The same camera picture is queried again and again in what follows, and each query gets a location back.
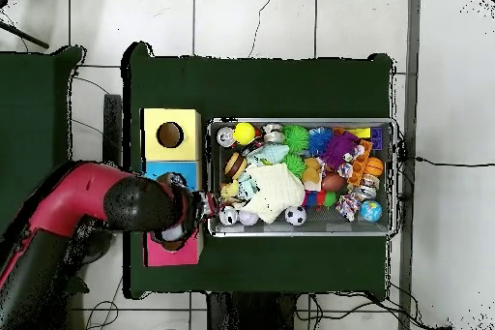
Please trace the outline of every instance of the green toy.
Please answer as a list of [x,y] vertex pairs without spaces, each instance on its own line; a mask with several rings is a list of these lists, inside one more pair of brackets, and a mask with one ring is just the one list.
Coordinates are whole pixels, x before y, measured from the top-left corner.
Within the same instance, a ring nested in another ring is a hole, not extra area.
[[287,165],[287,169],[301,179],[303,172],[306,170],[303,158],[296,154],[287,154],[282,162]]
[[325,194],[325,200],[323,206],[330,208],[334,203],[336,203],[336,193],[328,191]]
[[300,125],[286,125],[282,131],[285,135],[284,143],[289,145],[289,152],[297,154],[307,149],[309,134],[306,128]]

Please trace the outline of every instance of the green table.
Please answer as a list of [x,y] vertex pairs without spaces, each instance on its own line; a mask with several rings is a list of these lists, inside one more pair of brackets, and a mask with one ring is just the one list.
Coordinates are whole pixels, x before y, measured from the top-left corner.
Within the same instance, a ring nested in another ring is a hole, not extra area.
[[0,236],[24,200],[70,156],[68,88],[80,47],[0,52]]
[[[140,170],[139,109],[194,108],[214,117],[389,116],[392,61],[154,57],[134,43],[122,61],[124,166]],[[144,291],[370,290],[385,297],[386,237],[213,238],[199,264],[146,268],[142,234],[124,240],[124,289]]]

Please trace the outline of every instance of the metal tray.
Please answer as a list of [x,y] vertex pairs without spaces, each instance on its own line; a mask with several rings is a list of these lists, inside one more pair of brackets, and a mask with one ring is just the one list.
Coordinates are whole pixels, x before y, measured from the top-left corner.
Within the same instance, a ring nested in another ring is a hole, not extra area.
[[213,119],[207,126],[207,175],[208,190],[219,192],[221,182],[229,182],[223,174],[223,166],[234,150],[225,149],[218,145],[216,136],[221,127],[235,127],[238,122],[250,122],[253,125],[263,126],[267,123],[280,123],[282,125],[297,124],[308,129],[325,128],[367,128],[380,127],[383,133],[383,149],[372,150],[370,156],[379,158],[385,166],[380,176],[380,189],[377,191],[376,200],[382,205],[383,215],[377,223],[370,223],[358,217],[354,222],[348,222],[336,210],[335,207],[307,208],[307,220],[301,226],[292,226],[285,221],[282,212],[271,224],[258,221],[254,226],[243,226],[237,223],[232,226],[221,224],[218,218],[212,218],[208,222],[208,228],[212,235],[218,237],[252,237],[252,236],[383,236],[396,230],[396,199],[397,199],[397,156],[394,146],[397,142],[397,128],[394,120],[381,119],[311,119],[311,118],[236,118]]

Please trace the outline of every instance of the blue box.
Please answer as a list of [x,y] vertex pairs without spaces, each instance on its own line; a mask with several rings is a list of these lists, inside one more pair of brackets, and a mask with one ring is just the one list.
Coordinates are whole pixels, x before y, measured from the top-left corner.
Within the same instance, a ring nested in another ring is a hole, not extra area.
[[166,172],[178,172],[184,176],[188,189],[201,191],[201,162],[162,162],[146,161],[146,172],[143,175],[150,179],[157,179]]

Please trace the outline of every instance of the yellow box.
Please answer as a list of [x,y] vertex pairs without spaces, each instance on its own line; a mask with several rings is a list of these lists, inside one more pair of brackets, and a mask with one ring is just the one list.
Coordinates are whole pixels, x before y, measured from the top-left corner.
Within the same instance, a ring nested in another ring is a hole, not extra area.
[[[200,161],[202,156],[201,116],[194,109],[144,108],[144,157],[148,161]],[[177,124],[184,135],[177,147],[159,143],[162,124]]]

